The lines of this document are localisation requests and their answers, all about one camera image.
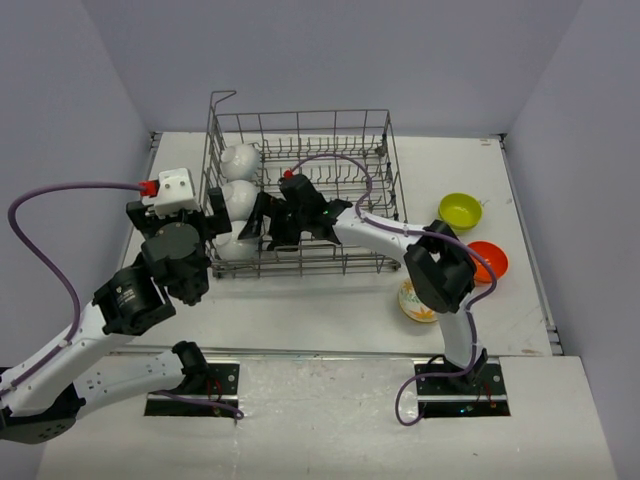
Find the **white bowl front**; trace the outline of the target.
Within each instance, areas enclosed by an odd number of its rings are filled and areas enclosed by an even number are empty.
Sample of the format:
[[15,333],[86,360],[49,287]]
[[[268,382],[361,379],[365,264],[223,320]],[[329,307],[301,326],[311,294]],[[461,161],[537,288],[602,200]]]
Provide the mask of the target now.
[[256,238],[241,240],[246,222],[244,220],[232,221],[232,230],[215,237],[213,245],[217,256],[225,261],[244,261],[253,258],[257,254],[258,241]]

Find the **white bowl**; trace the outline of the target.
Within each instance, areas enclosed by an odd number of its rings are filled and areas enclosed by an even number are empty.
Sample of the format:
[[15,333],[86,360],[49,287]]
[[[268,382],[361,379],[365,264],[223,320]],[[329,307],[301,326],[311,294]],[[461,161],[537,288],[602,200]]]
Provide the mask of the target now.
[[215,237],[213,245],[217,256],[225,261],[244,261],[253,258],[257,254],[258,241],[256,238],[241,240],[246,222],[244,220],[232,221],[232,230]]
[[260,152],[254,146],[239,144],[229,146],[222,152],[220,169],[227,181],[250,180],[260,162]]
[[257,199],[257,187],[247,180],[234,180],[221,189],[230,221],[246,221]]

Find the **white bowl back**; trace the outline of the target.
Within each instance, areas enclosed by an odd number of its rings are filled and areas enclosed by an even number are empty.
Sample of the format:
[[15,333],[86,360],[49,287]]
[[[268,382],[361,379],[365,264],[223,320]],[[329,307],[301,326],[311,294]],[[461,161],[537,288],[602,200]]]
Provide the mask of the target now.
[[239,144],[229,146],[222,152],[220,169],[227,181],[250,180],[260,162],[260,152],[254,146]]

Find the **orange flower patterned bowl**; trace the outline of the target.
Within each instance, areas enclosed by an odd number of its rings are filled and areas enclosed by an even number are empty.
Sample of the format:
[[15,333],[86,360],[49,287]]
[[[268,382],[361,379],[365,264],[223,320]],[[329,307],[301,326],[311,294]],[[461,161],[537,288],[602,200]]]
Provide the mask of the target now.
[[406,278],[401,283],[397,293],[397,300],[401,311],[409,319],[422,324],[430,324],[437,321],[437,314],[420,301],[409,278]]

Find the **lime green bowl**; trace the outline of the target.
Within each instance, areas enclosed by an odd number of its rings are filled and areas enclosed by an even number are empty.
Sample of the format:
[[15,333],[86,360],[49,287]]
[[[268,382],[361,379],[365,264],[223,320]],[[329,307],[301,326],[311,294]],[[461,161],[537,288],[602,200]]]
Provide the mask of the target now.
[[458,208],[440,211],[439,216],[453,230],[461,232],[471,231],[482,219],[481,212]]
[[481,212],[483,214],[482,205],[474,197],[460,192],[450,193],[444,196],[438,206],[438,214],[440,211],[447,209],[469,209]]

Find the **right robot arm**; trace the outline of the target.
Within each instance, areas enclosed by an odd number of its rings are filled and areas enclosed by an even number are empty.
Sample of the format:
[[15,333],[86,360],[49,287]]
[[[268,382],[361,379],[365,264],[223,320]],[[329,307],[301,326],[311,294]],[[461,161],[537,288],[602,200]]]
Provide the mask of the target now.
[[302,174],[282,179],[280,192],[280,198],[257,196],[240,239],[258,237],[267,218],[268,234],[277,247],[295,247],[307,232],[317,240],[358,246],[395,260],[406,268],[420,302],[440,316],[444,366],[432,375],[446,378],[459,393],[481,382],[488,354],[479,341],[472,308],[497,282],[484,293],[472,294],[481,258],[446,223],[435,220],[420,227],[367,213],[363,199],[326,200]]

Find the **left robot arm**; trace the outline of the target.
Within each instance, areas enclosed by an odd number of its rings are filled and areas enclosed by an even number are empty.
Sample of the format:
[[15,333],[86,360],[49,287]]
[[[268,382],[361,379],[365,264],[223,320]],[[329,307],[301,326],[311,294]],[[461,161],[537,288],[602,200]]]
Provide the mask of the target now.
[[108,370],[97,364],[159,323],[175,316],[173,300],[193,306],[208,291],[211,265],[207,242],[231,230],[224,196],[208,190],[213,212],[194,198],[177,200],[161,212],[156,182],[129,185],[152,204],[130,202],[126,213],[144,236],[141,251],[100,287],[86,306],[61,270],[26,236],[17,210],[48,193],[79,189],[125,189],[114,182],[73,182],[29,191],[14,200],[7,217],[16,236],[61,281],[71,296],[69,327],[29,359],[1,371],[1,438],[36,445],[68,431],[78,419],[136,395],[154,393],[189,402],[210,377],[198,345],[180,341],[149,360]]

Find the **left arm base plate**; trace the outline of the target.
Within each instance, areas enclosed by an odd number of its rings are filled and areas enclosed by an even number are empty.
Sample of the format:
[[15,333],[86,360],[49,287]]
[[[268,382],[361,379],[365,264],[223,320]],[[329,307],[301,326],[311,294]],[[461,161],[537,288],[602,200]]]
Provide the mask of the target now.
[[209,373],[194,386],[176,387],[168,390],[169,395],[150,393],[146,397],[144,416],[238,421],[240,364],[209,362],[208,369]]

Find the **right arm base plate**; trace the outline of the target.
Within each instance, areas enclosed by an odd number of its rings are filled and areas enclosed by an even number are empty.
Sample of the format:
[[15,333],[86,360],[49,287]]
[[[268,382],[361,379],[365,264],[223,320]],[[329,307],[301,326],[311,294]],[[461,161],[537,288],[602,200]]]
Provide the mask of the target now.
[[511,415],[501,364],[494,358],[472,385],[454,384],[447,378],[420,379],[416,393],[421,419]]

